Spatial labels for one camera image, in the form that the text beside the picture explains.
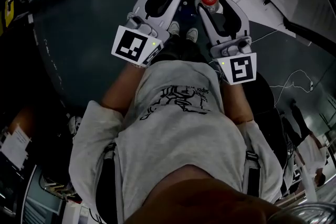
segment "dark floor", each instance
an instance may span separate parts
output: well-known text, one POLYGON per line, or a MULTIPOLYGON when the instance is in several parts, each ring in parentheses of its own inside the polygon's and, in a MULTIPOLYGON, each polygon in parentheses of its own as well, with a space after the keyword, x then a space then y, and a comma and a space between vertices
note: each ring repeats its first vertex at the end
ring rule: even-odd
MULTIPOLYGON (((38 46, 46 69, 67 104, 84 107, 89 100, 99 101, 123 68, 125 62, 111 56, 110 52, 117 27, 125 23, 135 1, 64 0, 34 16, 38 46)), ((198 42, 205 51, 208 41, 199 22, 198 28, 198 42)), ((253 39, 270 31, 268 27, 251 23, 253 39)), ((335 60, 320 47, 306 47, 283 33, 274 33, 256 42, 253 50, 258 53, 258 71, 273 86, 284 84, 297 69, 306 71, 316 84, 335 60)), ((326 96, 334 94, 335 71, 336 65, 333 65, 311 93, 286 89, 277 107, 288 112, 288 103, 295 98, 312 130, 316 134, 324 133, 327 126, 319 113, 333 113, 324 104, 326 96)), ((309 80, 303 73, 295 74, 292 79, 295 85, 309 89, 309 80)), ((280 90, 274 89, 276 99, 280 90)))

